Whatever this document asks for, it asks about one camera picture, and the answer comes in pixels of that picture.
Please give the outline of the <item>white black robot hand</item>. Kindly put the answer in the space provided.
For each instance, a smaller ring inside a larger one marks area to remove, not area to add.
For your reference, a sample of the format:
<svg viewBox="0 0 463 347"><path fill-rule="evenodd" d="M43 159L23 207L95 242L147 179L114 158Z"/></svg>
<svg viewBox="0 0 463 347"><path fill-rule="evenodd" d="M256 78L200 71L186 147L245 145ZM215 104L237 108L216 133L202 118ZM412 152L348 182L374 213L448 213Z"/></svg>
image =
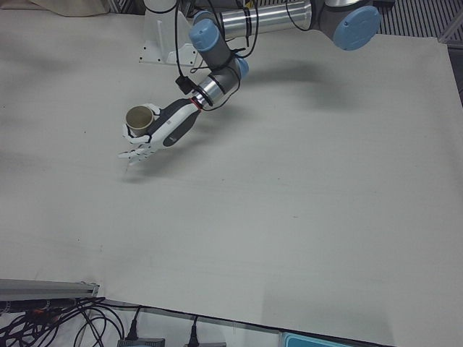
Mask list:
<svg viewBox="0 0 463 347"><path fill-rule="evenodd" d="M165 108L152 103L140 107L146 109L150 116L145 124L131 127L126 120L122 130L123 138L134 147L118 154L118 158L127 159L130 165L175 145L191 130L201 112L196 103L187 98L178 99Z"/></svg>

